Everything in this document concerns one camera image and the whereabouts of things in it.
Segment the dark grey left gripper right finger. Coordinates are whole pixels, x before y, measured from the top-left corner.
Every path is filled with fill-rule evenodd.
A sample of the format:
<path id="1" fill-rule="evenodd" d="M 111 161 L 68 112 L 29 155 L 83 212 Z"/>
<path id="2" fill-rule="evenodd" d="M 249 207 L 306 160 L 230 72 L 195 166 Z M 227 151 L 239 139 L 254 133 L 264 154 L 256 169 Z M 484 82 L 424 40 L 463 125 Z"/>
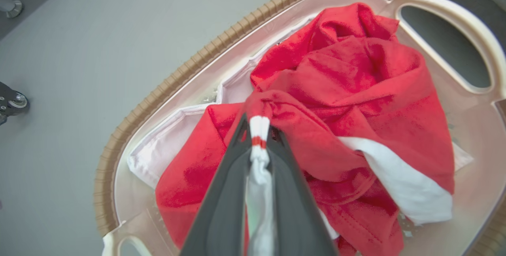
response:
<path id="1" fill-rule="evenodd" d="M 276 256 L 338 256 L 285 134 L 270 128 Z"/>

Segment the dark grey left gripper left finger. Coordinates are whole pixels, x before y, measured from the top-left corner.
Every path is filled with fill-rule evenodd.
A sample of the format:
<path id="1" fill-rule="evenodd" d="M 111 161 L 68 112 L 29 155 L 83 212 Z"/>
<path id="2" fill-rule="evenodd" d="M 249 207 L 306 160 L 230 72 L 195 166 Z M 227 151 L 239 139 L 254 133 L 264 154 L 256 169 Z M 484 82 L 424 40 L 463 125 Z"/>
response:
<path id="1" fill-rule="evenodd" d="M 242 256 L 245 193 L 252 142 L 246 115 L 240 119 L 180 253 L 181 256 Z"/>

